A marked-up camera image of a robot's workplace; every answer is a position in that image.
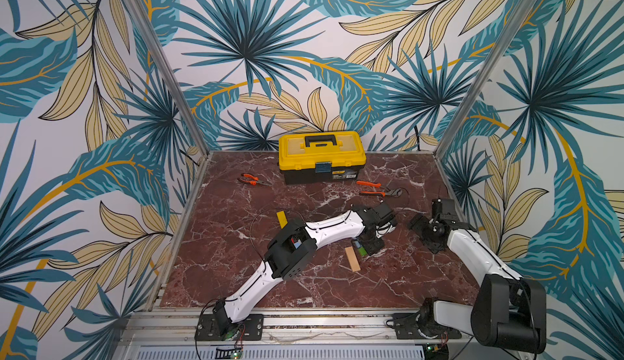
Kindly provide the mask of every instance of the vent grille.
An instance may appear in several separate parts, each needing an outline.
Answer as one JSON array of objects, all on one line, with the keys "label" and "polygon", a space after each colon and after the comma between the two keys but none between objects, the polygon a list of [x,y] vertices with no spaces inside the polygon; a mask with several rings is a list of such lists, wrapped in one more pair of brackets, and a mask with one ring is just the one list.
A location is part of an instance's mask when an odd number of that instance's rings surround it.
[{"label": "vent grille", "polygon": [[[215,358],[215,347],[199,347],[202,360]],[[245,345],[243,360],[423,360],[419,345]],[[136,360],[197,360],[195,347],[142,346]]]}]

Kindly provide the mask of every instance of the yellow toolbox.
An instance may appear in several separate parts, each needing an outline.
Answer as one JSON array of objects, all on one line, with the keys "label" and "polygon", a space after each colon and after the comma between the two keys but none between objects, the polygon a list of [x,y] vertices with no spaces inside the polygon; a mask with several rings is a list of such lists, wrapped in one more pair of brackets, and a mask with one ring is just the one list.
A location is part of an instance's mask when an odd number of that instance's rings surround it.
[{"label": "yellow toolbox", "polygon": [[366,164],[355,131],[291,134],[279,140],[279,170],[286,184],[355,180]]}]

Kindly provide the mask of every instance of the metal vertical pole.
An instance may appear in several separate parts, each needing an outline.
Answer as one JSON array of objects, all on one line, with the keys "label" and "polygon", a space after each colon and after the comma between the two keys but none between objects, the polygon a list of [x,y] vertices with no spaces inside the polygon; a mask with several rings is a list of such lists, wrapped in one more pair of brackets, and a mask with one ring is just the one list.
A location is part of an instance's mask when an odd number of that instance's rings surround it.
[{"label": "metal vertical pole", "polygon": [[440,139],[440,143],[434,152],[436,158],[444,157],[444,154],[449,148],[448,146],[452,142],[458,130],[462,127],[464,119],[472,109],[472,106],[477,101],[477,98],[483,89],[483,85],[487,82],[492,70],[496,66],[496,63],[498,63],[498,61],[502,58],[503,54],[507,50],[507,47],[509,47],[511,41],[522,27],[522,24],[533,9],[536,1],[537,0],[518,1],[518,5],[511,12],[509,20],[500,32],[499,37],[496,39],[496,43],[494,44],[494,47],[492,47],[492,51],[490,51],[486,60],[483,62],[483,67],[481,67],[477,73],[477,76],[468,89],[466,96],[457,107],[457,111],[455,112],[453,119],[448,124],[449,126]]},{"label": "metal vertical pole", "polygon": [[152,23],[147,16],[147,12],[145,12],[145,9],[143,8],[143,3],[141,0],[122,1],[130,13],[130,18],[132,19],[133,24],[136,26],[139,34],[143,37],[143,41],[145,42],[147,50],[150,52],[154,65],[158,69],[160,76],[167,85],[176,106],[180,110],[180,114],[188,126],[191,137],[195,141],[195,144],[199,148],[201,154],[207,155],[208,147],[206,142],[203,140],[201,131],[191,114],[188,103],[184,98],[184,93],[178,84],[178,80],[176,80],[176,76],[174,76],[174,71],[171,69],[171,66],[169,66],[167,58],[165,57],[165,52],[160,45],[158,36],[156,36],[156,32],[154,32],[154,28],[152,27]]}]

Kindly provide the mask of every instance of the toolbox label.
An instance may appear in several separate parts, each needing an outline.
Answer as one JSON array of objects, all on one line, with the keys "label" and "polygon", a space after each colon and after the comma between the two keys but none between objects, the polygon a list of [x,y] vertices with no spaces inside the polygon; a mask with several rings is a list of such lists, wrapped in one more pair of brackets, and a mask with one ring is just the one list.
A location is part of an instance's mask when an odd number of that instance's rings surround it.
[{"label": "toolbox label", "polygon": [[345,178],[355,178],[358,176],[357,171],[350,170],[336,170],[332,172],[332,179],[334,180],[342,180]]}]

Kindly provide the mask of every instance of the toolbox handle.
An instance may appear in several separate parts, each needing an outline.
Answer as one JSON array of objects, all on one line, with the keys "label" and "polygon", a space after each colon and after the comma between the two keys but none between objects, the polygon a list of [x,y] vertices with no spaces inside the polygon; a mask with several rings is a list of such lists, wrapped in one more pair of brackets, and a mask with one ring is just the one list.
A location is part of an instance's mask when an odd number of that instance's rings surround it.
[{"label": "toolbox handle", "polygon": [[334,146],[337,145],[336,135],[315,135],[314,137],[305,137],[306,147],[310,147],[310,142],[329,142],[331,141]]}]

